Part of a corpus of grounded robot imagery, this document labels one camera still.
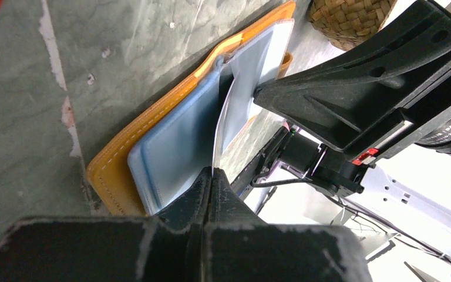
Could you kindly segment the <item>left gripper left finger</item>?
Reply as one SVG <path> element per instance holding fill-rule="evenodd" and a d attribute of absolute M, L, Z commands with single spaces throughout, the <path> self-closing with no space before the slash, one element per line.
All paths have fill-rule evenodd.
<path fill-rule="evenodd" d="M 150 217 L 26 217 L 0 240 L 0 281 L 201 281 L 212 170 Z"/>

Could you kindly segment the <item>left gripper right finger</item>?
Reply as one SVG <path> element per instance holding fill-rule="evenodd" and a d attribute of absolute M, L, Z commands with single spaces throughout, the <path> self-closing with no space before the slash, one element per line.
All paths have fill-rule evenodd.
<path fill-rule="evenodd" d="M 267 224 L 213 171 L 204 226 L 205 281 L 371 281 L 350 229 Z"/>

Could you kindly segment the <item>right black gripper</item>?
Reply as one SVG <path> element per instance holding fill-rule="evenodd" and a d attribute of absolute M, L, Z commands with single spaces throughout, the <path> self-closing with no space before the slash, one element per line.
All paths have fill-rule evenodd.
<path fill-rule="evenodd" d="M 259 86 L 254 103 L 323 142 L 299 141 L 281 154 L 294 182 L 350 195 L 363 192 L 369 167 L 410 145 L 451 157 L 451 96 L 425 96 L 450 74 L 451 13 L 415 1 L 350 51 Z"/>

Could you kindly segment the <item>brown woven divided tray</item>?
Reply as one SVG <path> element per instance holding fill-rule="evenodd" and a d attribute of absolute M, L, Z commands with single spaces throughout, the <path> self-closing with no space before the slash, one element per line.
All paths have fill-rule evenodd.
<path fill-rule="evenodd" d="M 349 51 L 384 27 L 395 4 L 391 0 L 313 0 L 307 20 L 334 47 Z"/>

